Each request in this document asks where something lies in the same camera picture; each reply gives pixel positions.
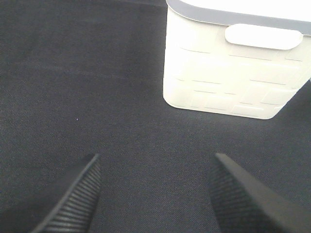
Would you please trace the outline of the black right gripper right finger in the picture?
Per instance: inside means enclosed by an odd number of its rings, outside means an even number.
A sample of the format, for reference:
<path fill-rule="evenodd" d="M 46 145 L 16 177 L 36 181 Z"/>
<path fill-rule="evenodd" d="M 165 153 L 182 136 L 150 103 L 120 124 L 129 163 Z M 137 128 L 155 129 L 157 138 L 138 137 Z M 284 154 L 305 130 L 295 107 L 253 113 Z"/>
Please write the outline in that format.
<path fill-rule="evenodd" d="M 309 233 L 311 213 L 265 186 L 225 154 L 213 157 L 209 195 L 224 233 Z"/>

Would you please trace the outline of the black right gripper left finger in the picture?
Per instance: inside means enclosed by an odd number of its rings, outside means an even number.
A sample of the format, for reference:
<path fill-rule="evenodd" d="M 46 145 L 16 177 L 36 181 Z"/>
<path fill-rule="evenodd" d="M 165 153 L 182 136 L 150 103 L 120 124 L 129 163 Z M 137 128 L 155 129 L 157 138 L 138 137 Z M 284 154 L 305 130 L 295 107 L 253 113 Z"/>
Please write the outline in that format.
<path fill-rule="evenodd" d="M 31 227 L 32 233 L 86 233 L 102 189 L 101 162 L 89 154 L 43 192 L 46 209 Z"/>

